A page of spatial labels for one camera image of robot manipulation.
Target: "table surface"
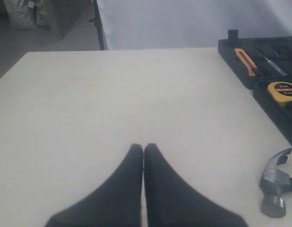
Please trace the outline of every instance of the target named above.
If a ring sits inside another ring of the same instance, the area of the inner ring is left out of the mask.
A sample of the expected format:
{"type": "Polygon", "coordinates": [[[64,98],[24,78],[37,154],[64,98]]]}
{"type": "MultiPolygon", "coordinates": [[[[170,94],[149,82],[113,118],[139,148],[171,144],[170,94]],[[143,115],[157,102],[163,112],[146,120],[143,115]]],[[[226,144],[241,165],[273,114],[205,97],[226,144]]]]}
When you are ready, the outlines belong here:
{"type": "MultiPolygon", "coordinates": [[[[0,80],[0,227],[44,226],[149,142],[250,227],[292,226],[292,193],[272,219],[258,187],[289,143],[217,49],[200,48],[27,53],[0,80]]],[[[292,177],[292,153],[280,169],[292,177]]]]}

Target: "hammer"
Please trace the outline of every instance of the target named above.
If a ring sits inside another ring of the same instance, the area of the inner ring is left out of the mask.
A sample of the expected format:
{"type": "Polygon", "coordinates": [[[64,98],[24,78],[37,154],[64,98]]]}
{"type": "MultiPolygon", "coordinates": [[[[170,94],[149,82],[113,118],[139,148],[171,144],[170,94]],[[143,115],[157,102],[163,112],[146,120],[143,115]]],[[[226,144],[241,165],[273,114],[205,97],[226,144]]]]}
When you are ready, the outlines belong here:
{"type": "Polygon", "coordinates": [[[286,203],[282,195],[292,192],[292,178],[276,166],[285,163],[292,149],[286,149],[274,155],[266,165],[259,186],[264,193],[261,212],[271,218],[286,215],[286,203]]]}

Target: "white backdrop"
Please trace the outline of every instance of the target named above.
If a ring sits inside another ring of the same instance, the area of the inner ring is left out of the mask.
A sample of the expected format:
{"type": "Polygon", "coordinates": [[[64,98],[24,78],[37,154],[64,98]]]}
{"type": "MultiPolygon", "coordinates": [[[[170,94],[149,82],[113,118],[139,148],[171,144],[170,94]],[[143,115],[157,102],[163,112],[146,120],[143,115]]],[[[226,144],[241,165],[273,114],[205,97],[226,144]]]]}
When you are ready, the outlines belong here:
{"type": "Polygon", "coordinates": [[[292,35],[292,0],[98,0],[109,50],[216,46],[292,35]]]}

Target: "tool box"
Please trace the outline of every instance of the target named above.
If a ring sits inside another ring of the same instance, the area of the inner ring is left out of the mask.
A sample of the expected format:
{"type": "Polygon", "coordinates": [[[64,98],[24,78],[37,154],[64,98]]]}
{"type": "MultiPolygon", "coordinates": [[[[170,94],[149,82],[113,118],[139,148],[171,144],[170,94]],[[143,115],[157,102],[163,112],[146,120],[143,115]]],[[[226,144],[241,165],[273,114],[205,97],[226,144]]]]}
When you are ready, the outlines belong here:
{"type": "Polygon", "coordinates": [[[238,33],[228,30],[218,51],[246,88],[263,79],[292,77],[292,36],[240,39],[238,33]]]}
{"type": "Polygon", "coordinates": [[[218,51],[292,145],[292,36],[240,39],[228,30],[218,51]]]}

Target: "gray floor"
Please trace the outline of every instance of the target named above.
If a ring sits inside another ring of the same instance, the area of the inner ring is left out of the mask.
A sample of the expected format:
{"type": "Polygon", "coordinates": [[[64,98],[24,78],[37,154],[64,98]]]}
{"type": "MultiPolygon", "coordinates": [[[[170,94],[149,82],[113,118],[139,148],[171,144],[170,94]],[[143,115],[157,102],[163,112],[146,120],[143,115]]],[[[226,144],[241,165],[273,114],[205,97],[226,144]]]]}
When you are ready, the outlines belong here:
{"type": "Polygon", "coordinates": [[[96,28],[88,22],[93,17],[90,7],[60,41],[50,30],[12,30],[8,21],[0,21],[0,78],[27,52],[99,50],[96,28]]]}

